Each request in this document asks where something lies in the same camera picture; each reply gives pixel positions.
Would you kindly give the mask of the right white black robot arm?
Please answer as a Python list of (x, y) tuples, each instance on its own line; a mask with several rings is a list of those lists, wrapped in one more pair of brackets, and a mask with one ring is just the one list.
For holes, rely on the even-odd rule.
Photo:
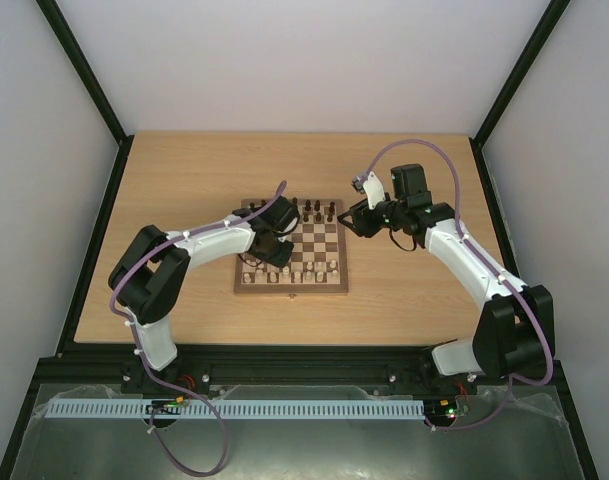
[(414, 247), (440, 260), (470, 294), (480, 311), (474, 335), (434, 347), (420, 367), (420, 379), (439, 392), (455, 375), (512, 376), (544, 364), (541, 384), (553, 374), (552, 297), (543, 286), (530, 287), (504, 269), (470, 235), (447, 203), (433, 203), (423, 168), (407, 164), (391, 170), (394, 192), (388, 194), (373, 172), (352, 181), (360, 202), (339, 215), (339, 222), (359, 237), (386, 229), (410, 236)]

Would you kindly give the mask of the wooden chess board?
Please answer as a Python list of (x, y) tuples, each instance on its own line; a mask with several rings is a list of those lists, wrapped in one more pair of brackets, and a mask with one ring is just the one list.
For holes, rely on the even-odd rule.
[(287, 240), (294, 244), (288, 264), (294, 261), (338, 260), (340, 262), (340, 269), (345, 272), (345, 280), (340, 285), (326, 286), (313, 284), (276, 287), (243, 286), (236, 282), (236, 274), (241, 270), (238, 267), (238, 261), (259, 261), (250, 254), (245, 253), (236, 260), (233, 292), (237, 295), (288, 295), (291, 297), (304, 294), (335, 295), (349, 292), (345, 228), (337, 220), (332, 224), (307, 224), (300, 221), (293, 232), (289, 234)]

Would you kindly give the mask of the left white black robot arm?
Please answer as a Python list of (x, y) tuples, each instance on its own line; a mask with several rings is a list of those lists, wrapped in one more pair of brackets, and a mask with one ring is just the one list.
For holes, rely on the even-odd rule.
[(276, 196), (266, 204), (237, 209), (192, 230), (142, 228), (108, 279), (112, 290), (109, 308), (126, 319), (135, 353), (155, 371), (168, 367), (177, 357), (170, 312), (187, 273), (221, 257), (246, 253), (281, 269), (294, 249), (287, 235), (299, 220), (296, 206)]

